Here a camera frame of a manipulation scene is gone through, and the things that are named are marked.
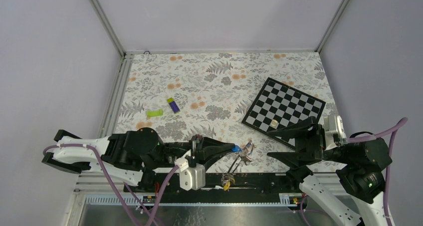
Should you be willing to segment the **blue key tag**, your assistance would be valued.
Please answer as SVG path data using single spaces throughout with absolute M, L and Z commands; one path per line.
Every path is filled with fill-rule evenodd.
M 231 150 L 233 152 L 241 152 L 241 147 L 239 145 L 235 145 Z

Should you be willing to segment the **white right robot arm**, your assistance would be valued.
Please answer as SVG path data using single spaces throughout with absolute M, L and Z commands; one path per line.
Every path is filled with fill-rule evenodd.
M 271 136 L 295 141 L 293 152 L 271 152 L 270 157 L 289 167 L 286 185 L 290 191 L 303 192 L 314 200 L 339 226 L 391 226 L 387 203 L 390 149 L 375 134 L 348 138 L 342 118 L 330 114 L 319 124 L 309 117 L 281 129 L 271 127 Z M 336 171 L 340 184 L 357 205 L 356 213 L 323 186 L 310 170 L 321 161 L 342 163 Z

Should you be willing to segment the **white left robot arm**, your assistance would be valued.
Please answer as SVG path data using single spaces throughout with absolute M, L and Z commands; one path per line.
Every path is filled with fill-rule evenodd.
M 148 127 L 98 139 L 58 130 L 54 140 L 55 145 L 43 150 L 42 163 L 71 174 L 103 173 L 144 192 L 158 182 L 156 169 L 173 167 L 182 176 L 182 189 L 199 190 L 206 185 L 207 169 L 236 148 L 199 134 L 187 142 L 165 143 Z

